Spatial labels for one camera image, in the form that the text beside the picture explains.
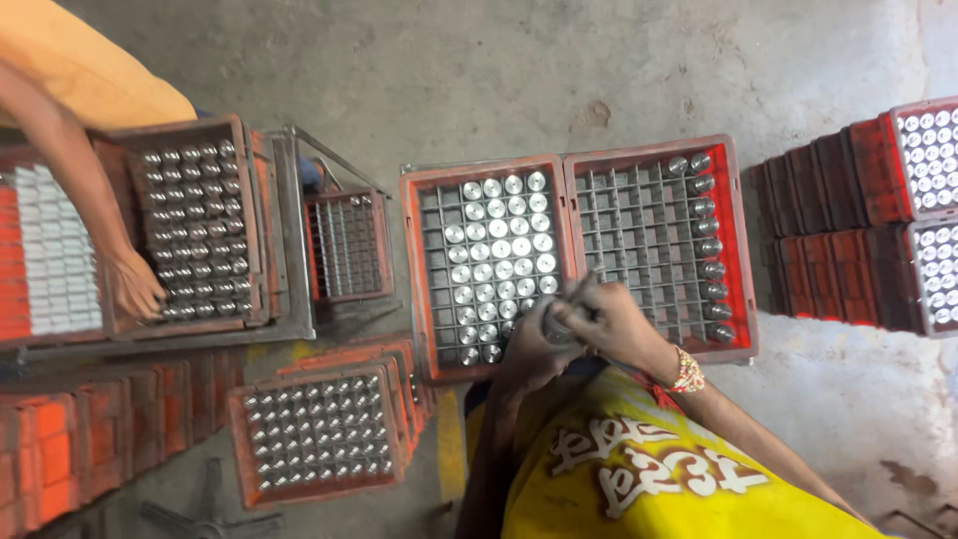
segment worker's hand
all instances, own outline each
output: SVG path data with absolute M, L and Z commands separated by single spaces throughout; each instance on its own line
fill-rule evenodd
M 590 287 L 580 301 L 596 312 L 595 319 L 587 319 L 582 310 L 573 310 L 561 300 L 555 301 L 550 309 L 584 344 L 595 347 L 607 358 L 652 375 L 663 370 L 669 372 L 673 363 L 678 364 L 674 347 L 649 324 L 621 283 Z
M 582 354 L 582 347 L 577 343 L 555 346 L 542 335 L 542 316 L 552 300 L 552 296 L 543 297 L 516 324 L 506 356 L 495 375 L 494 393 L 521 398 L 562 374 L 565 367 Z
M 160 306 L 167 298 L 153 270 L 132 247 L 118 254 L 104 255 L 106 278 L 120 307 L 141 320 L 160 317 Z

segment aluminum disc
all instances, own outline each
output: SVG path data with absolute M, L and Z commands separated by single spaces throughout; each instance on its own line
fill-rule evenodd
M 552 275 L 546 275 L 539 279 L 539 289 L 542 293 L 556 293 L 559 289 L 559 281 Z
M 499 279 L 508 279 L 513 276 L 513 263 L 508 260 L 500 260 L 495 263 L 495 276 Z
M 500 199 L 490 200 L 490 202 L 486 204 L 486 212 L 489 213 L 489 216 L 493 219 L 499 219 L 506 215 L 506 204 Z
M 506 240 L 497 240 L 492 244 L 492 256 L 495 258 L 506 258 L 513 253 L 513 248 Z
M 478 264 L 472 269 L 472 278 L 480 283 L 492 279 L 492 266 L 489 264 Z
M 513 240 L 513 254 L 515 256 L 525 256 L 533 250 L 533 245 L 527 238 L 516 238 Z
M 486 228 L 479 223 L 469 223 L 466 225 L 466 235 L 473 242 L 478 242 L 486 237 Z
M 499 315 L 505 318 L 506 320 L 510 318 L 515 318 L 519 312 L 519 306 L 515 304 L 511 299 L 507 299 L 499 304 Z
M 473 244 L 469 248 L 469 254 L 472 255 L 472 260 L 477 262 L 482 262 L 489 258 L 489 246 L 486 244 Z
M 506 188 L 506 193 L 518 195 L 522 193 L 522 178 L 516 175 L 509 176 L 503 182 L 503 186 Z
M 524 217 L 516 217 L 509 221 L 509 229 L 516 236 L 522 236 L 529 233 L 529 222 Z
M 545 189 L 545 175 L 539 171 L 533 172 L 526 179 L 526 185 L 530 191 L 541 191 Z
M 467 283 L 471 274 L 472 271 L 469 269 L 469 266 L 456 266 L 452 269 L 452 282 L 459 284 Z
M 466 204 L 466 217 L 470 221 L 479 221 L 486 217 L 486 210 L 483 209 L 482 204 L 479 202 L 470 202 Z
M 463 246 L 454 246 L 449 250 L 449 260 L 455 264 L 462 264 L 469 258 L 469 253 Z
M 452 224 L 445 228 L 445 239 L 451 244 L 458 244 L 466 238 L 466 233 L 458 224 Z
M 533 272 L 533 261 L 528 258 L 520 258 L 513 262 L 513 270 L 515 274 L 520 277 L 532 274 Z
M 492 301 L 495 297 L 495 290 L 492 285 L 483 284 L 475 288 L 476 301 Z
M 470 287 L 459 287 L 456 290 L 452 291 L 452 299 L 456 303 L 464 304 L 472 302 L 472 288 Z
M 503 238 L 509 234 L 509 226 L 501 219 L 493 219 L 489 222 L 489 235 L 493 238 Z
M 526 200 L 522 197 L 511 197 L 506 205 L 509 207 L 509 213 L 513 215 L 526 213 Z
M 529 278 L 519 279 L 515 283 L 515 293 L 519 294 L 519 297 L 529 297 L 536 293 L 536 281 Z
M 483 324 L 479 326 L 479 340 L 482 342 L 494 342 L 499 338 L 499 330 L 493 324 Z
M 556 268 L 556 257 L 551 254 L 540 255 L 536 259 L 536 269 L 540 273 L 549 273 Z
M 490 199 L 495 199 L 502 195 L 502 184 L 497 179 L 489 178 L 482 182 L 482 192 Z
M 552 248 L 552 238 L 548 234 L 536 234 L 533 236 L 533 247 L 539 252 L 544 252 Z
M 484 322 L 495 319 L 496 309 L 492 303 L 483 303 L 479 306 L 477 312 L 479 313 L 479 319 Z
M 549 229 L 549 216 L 544 213 L 534 213 L 533 216 L 529 218 L 529 223 L 536 232 L 545 232 Z
M 456 321 L 464 326 L 476 323 L 476 312 L 471 307 L 460 307 L 456 309 Z
M 474 344 L 479 337 L 479 332 L 477 332 L 473 326 L 466 326 L 457 333 L 459 335 L 459 342 L 462 344 Z
M 512 299 L 515 297 L 515 285 L 513 281 L 502 281 L 495 287 L 495 292 L 502 299 Z
M 482 187 L 478 183 L 471 181 L 463 185 L 463 197 L 468 200 L 479 200 L 482 198 Z
M 535 193 L 529 197 L 529 209 L 534 212 L 545 211 L 546 206 L 549 205 L 548 200 L 545 198 L 545 195 L 541 193 Z

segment red plastic crate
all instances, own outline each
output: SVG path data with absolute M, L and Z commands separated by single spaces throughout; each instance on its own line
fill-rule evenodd
M 422 171 L 407 174 L 400 180 L 400 197 L 405 225 L 406 248 L 409 257 L 409 269 L 412 279 L 413 316 L 419 334 L 422 350 L 422 373 L 427 382 L 433 385 L 459 384 L 489 378 L 498 368 L 496 364 L 477 364 L 462 366 L 456 353 L 456 341 L 452 338 L 448 347 L 443 347 L 437 336 L 437 323 L 434 309 L 441 311 L 445 307 L 433 305 L 431 297 L 430 273 L 439 269 L 426 266 L 426 245 L 420 193 L 435 190 L 437 187 L 454 187 L 468 181 L 482 181 L 488 177 L 526 175 L 543 172 L 548 180 L 552 200 L 551 211 L 555 221 L 556 262 L 559 271 L 559 285 L 574 279 L 576 274 L 574 249 L 570 233 L 569 215 L 566 211 L 565 182 L 559 156 L 544 154 L 494 161 L 480 165 L 469 165 L 451 169 Z
M 24 529 L 42 527 L 79 507 L 80 440 L 73 398 L 0 395 L 0 408 L 16 417 Z
M 788 292 L 785 282 L 785 269 L 782 267 L 782 256 L 779 253 L 776 241 L 762 245 L 762 265 L 768 269 L 769 284 L 768 311 L 773 315 L 791 316 L 788 304 Z
M 825 320 L 844 320 L 845 311 L 838 289 L 834 254 L 829 242 L 830 234 L 815 234 L 800 239 L 809 265 L 809 287 L 816 311 Z
M 913 263 L 906 244 L 907 224 L 889 224 L 865 230 L 871 258 L 872 282 L 878 296 L 878 319 L 892 331 L 921 333 L 923 316 Z
M 781 238 L 782 231 L 778 224 L 778 209 L 775 207 L 775 198 L 772 197 L 771 187 L 768 185 L 768 173 L 765 163 L 755 165 L 749 169 L 752 187 L 755 188 L 759 199 L 759 223 L 762 225 L 760 233 L 767 239 Z
M 832 214 L 822 175 L 815 166 L 811 145 L 785 152 L 788 181 L 792 184 L 806 234 L 832 230 Z
M 661 183 L 663 186 L 669 183 L 668 189 L 670 192 L 668 194 L 665 193 L 666 188 L 663 187 L 663 193 L 660 194 L 661 201 L 655 201 L 656 194 L 651 193 L 650 199 L 653 200 L 653 202 L 647 207 L 642 202 L 642 200 L 645 199 L 642 190 L 648 187 L 648 185 L 643 184 L 638 177 L 640 167 L 653 166 L 655 163 L 668 163 L 672 157 L 677 155 L 689 158 L 694 153 L 699 152 L 704 152 L 710 157 L 709 167 L 701 171 L 701 174 L 711 174 L 715 179 L 715 188 L 702 195 L 692 196 L 692 198 L 707 197 L 711 199 L 716 206 L 714 217 L 718 219 L 719 229 L 715 237 L 717 237 L 723 245 L 723 249 L 716 260 L 722 262 L 726 269 L 722 282 L 726 285 L 729 294 L 723 301 L 732 309 L 732 317 L 722 323 L 728 324 L 736 332 L 736 337 L 729 344 L 721 344 L 707 340 L 704 332 L 699 334 L 695 331 L 698 323 L 702 323 L 704 326 L 710 323 L 708 320 L 695 322 L 692 321 L 694 317 L 689 315 L 688 319 L 690 323 L 684 323 L 682 321 L 684 319 L 682 315 L 683 310 L 688 310 L 689 312 L 694 310 L 689 308 L 689 304 L 698 302 L 697 283 L 704 281 L 704 278 L 699 279 L 697 277 L 697 269 L 693 267 L 699 262 L 713 260 L 695 254 L 693 248 L 683 248 L 685 246 L 693 246 L 695 242 L 700 241 L 700 239 L 692 237 L 691 232 L 689 232 L 690 235 L 688 237 L 685 237 L 685 232 L 682 231 L 682 223 L 678 213 L 683 204 L 686 204 L 687 207 L 687 202 L 685 201 L 686 190 L 681 187 L 684 186 L 684 180 L 679 178 L 663 178 Z M 584 221 L 582 215 L 585 208 L 582 207 L 580 193 L 583 191 L 583 187 L 586 188 L 584 190 L 589 190 L 594 193 L 599 192 L 595 185 L 581 185 L 580 176 L 592 177 L 594 180 L 595 173 L 599 172 L 607 178 L 606 188 L 614 186 L 616 191 L 637 191 L 639 206 L 630 206 L 629 204 L 632 202 L 627 202 L 625 206 L 620 204 L 619 206 L 613 207 L 612 209 L 615 209 L 616 212 L 623 212 L 623 215 L 625 215 L 623 211 L 624 208 L 632 212 L 636 210 L 641 211 L 643 212 L 643 223 L 649 223 L 645 221 L 644 212 L 647 210 L 653 212 L 653 217 L 656 222 L 653 226 L 656 233 L 656 244 L 650 244 L 648 241 L 649 230 L 652 226 L 645 226 L 643 224 L 642 226 L 645 227 L 645 237 L 641 239 L 641 245 L 639 245 L 637 241 L 635 246 L 632 247 L 627 245 L 613 247 L 613 250 L 629 251 L 633 249 L 640 252 L 645 250 L 646 252 L 646 260 L 649 262 L 648 270 L 650 274 L 643 277 L 641 274 L 643 266 L 640 264 L 639 283 L 637 286 L 633 286 L 631 278 L 628 277 L 628 261 L 626 261 L 625 264 L 625 271 L 617 271 L 620 274 L 624 272 L 627 275 L 626 286 L 630 289 L 633 296 L 637 293 L 640 294 L 637 301 L 640 301 L 641 307 L 646 313 L 646 318 L 650 320 L 660 334 L 663 334 L 672 342 L 681 345 L 689 353 L 696 355 L 696 359 L 701 363 L 740 361 L 755 356 L 759 346 L 758 322 L 755 313 L 755 294 L 752 288 L 751 265 L 749 263 L 747 248 L 748 242 L 745 236 L 744 216 L 741 205 L 741 182 L 738 176 L 739 168 L 735 154 L 735 143 L 730 136 L 715 135 L 664 144 L 623 148 L 620 150 L 573 153 L 565 157 L 563 168 L 566 181 L 565 191 L 569 198 L 570 223 L 572 224 L 573 233 L 572 240 L 576 250 L 579 275 L 585 275 L 589 266 L 589 249 L 584 244 L 583 238 L 583 232 L 588 232 L 588 230 L 585 230 L 583 226 Z M 636 176 L 634 183 L 632 183 L 633 179 L 630 179 L 630 175 L 633 174 L 633 171 Z M 655 208 L 658 206 L 664 207 L 662 215 L 664 216 L 665 224 L 659 223 L 659 219 L 655 217 Z M 674 222 L 670 222 L 670 207 L 672 211 L 675 212 Z M 597 215 L 600 217 L 605 211 L 599 209 L 598 206 L 592 210 L 598 212 Z M 617 226 L 616 223 L 613 223 L 611 228 L 626 227 L 624 224 Z M 660 232 L 659 228 L 662 229 L 662 232 L 666 232 L 667 239 L 665 242 L 662 241 L 662 238 L 658 234 Z M 641 226 L 635 228 L 635 231 L 639 231 L 640 229 Z M 595 231 L 599 233 L 601 240 L 604 231 L 604 226 L 601 222 L 595 227 Z M 651 260 L 653 251 L 656 251 L 657 263 L 653 263 Z M 664 253 L 668 253 L 668 258 L 665 260 L 663 260 Z M 661 282 L 656 282 L 656 278 L 651 272 L 653 269 L 657 269 L 661 272 Z M 655 298 L 656 290 L 666 289 L 670 283 L 676 283 L 676 276 L 679 273 L 681 273 L 681 279 L 678 279 L 678 284 L 672 284 L 675 302 L 671 302 L 672 305 L 668 305 L 667 302 L 658 301 Z M 690 274 L 694 275 L 695 278 L 689 279 Z M 692 292 L 687 290 L 689 283 L 695 283 L 694 286 L 696 289 Z M 686 297 L 690 298 L 691 301 L 686 299 L 683 303 L 683 300 L 680 299 L 680 289 L 684 291 Z M 646 294 L 650 296 L 653 302 L 651 308 L 645 301 Z M 675 313 L 672 315 L 666 313 L 664 316 L 660 316 L 659 311 L 668 311 L 669 308 L 674 308 Z M 675 331 L 684 332 L 685 329 L 689 327 L 693 330 L 691 335 L 676 333 Z
M 915 184 L 912 183 L 913 179 L 917 180 L 919 177 L 913 178 L 909 174 L 909 163 L 903 152 L 906 145 L 899 131 L 900 122 L 903 124 L 910 116 L 919 117 L 926 113 L 935 114 L 945 110 L 951 112 L 953 118 L 954 111 L 958 110 L 958 97 L 896 106 L 874 120 L 850 126 L 855 166 L 868 208 L 869 220 L 872 223 L 934 219 L 953 215 L 958 211 L 958 201 L 953 198 L 945 205 L 936 201 L 930 206 L 925 206 L 920 202 L 927 192 L 916 189 L 917 181 Z M 947 128 L 958 129 L 958 122 L 949 121 Z M 928 129 L 922 126 L 915 132 L 923 133 Z M 932 124 L 932 129 L 938 129 L 938 127 Z M 953 146 L 954 142 L 952 135 L 951 139 L 942 146 L 944 144 Z M 931 145 L 939 148 L 938 141 Z M 948 189 L 953 187 L 956 185 L 949 183 Z
M 274 504 L 324 501 L 379 489 L 402 481 L 404 466 L 394 465 L 393 473 L 390 476 L 363 476 L 360 478 L 345 478 L 336 481 L 317 480 L 312 483 L 288 486 L 279 490 L 270 489 L 260 491 L 258 489 L 260 476 L 256 470 L 257 460 L 254 457 L 252 442 L 247 433 L 247 410 L 242 403 L 243 397 L 270 389 L 313 384 L 345 376 L 369 376 L 374 374 L 377 375 L 381 381 L 387 380 L 388 374 L 383 365 L 356 367 L 355 365 L 346 364 L 338 367 L 332 366 L 312 371 L 303 371 L 297 373 L 296 376 L 287 375 L 280 379 L 261 381 L 254 386 L 237 387 L 230 392 L 228 406 L 230 411 L 231 433 L 233 435 L 233 447 L 236 455 L 239 489 L 243 507 L 247 509 L 264 509 Z M 398 415 L 392 408 L 393 400 L 382 399 L 380 402 L 383 410 L 383 423 L 387 431 L 387 443 L 390 448 L 390 459 L 394 463 L 403 462 L 400 444 L 397 439 L 397 427 L 394 424 L 394 420 Z
M 855 156 L 849 140 L 849 129 L 816 138 L 811 143 L 811 157 L 822 177 L 835 230 L 849 230 L 869 225 L 865 200 L 855 173 Z
M 778 235 L 789 238 L 804 234 L 805 224 L 802 223 L 795 192 L 788 181 L 788 163 L 784 155 L 772 157 L 765 162 L 765 177 L 775 201 L 774 216 L 775 222 L 778 223 Z
M 784 238 L 777 242 L 785 270 L 788 306 L 796 318 L 818 318 L 819 311 L 811 296 L 808 261 L 800 238 Z
M 864 238 L 863 230 L 848 230 L 831 234 L 829 241 L 845 320 L 852 324 L 878 326 L 876 292 Z

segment stack of red crates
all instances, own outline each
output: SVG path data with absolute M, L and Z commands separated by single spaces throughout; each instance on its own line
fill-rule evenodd
M 248 435 L 247 410 L 242 398 L 265 387 L 286 387 L 303 384 L 326 373 L 347 373 L 371 366 L 384 367 L 385 386 L 390 392 L 390 410 L 393 416 L 387 421 L 396 429 L 401 462 L 394 474 L 401 480 L 403 471 L 412 462 L 419 445 L 420 433 L 436 406 L 436 390 L 421 384 L 416 378 L 414 343 L 409 334 L 390 334 L 362 340 L 352 340 L 341 347 L 326 351 L 323 355 L 305 358 L 279 369 L 276 376 L 256 382 L 252 386 L 238 387 L 229 396 L 231 414 L 230 428 L 236 452 L 240 497 L 247 509 L 265 509 L 273 504 L 318 501 L 355 494 L 362 488 L 339 488 L 328 482 L 317 481 L 297 488 L 262 492 L 257 463 L 253 457 Z
M 0 539 L 92 502 L 226 424 L 237 350 L 0 385 Z
M 772 313 L 928 333 L 906 231 L 958 205 L 920 203 L 919 183 L 906 181 L 914 167 L 904 123 L 936 110 L 958 115 L 958 97 L 895 107 L 752 168 Z M 928 144 L 951 154 L 956 143 Z M 953 171 L 946 163 L 942 178 Z

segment beaded bracelet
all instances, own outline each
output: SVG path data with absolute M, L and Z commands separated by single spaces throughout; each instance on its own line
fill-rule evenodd
M 678 350 L 679 358 L 678 380 L 674 386 L 668 388 L 668 392 L 693 393 L 702 390 L 705 387 L 705 375 L 698 367 L 698 362 L 678 346 L 675 349 Z

